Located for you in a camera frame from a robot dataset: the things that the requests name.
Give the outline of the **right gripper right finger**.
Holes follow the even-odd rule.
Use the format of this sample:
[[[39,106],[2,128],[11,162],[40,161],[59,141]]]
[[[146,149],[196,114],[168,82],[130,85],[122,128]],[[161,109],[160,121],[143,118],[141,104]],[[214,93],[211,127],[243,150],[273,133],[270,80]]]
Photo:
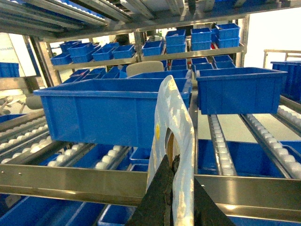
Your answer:
[[[219,209],[202,185],[194,179],[194,225],[234,226],[235,224]]]

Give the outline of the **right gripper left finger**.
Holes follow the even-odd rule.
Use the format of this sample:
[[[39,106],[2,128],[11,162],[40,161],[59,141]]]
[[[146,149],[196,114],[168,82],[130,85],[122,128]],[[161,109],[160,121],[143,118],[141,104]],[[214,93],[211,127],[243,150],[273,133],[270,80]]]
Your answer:
[[[168,157],[163,157],[145,196],[127,226],[172,226],[173,179]]]

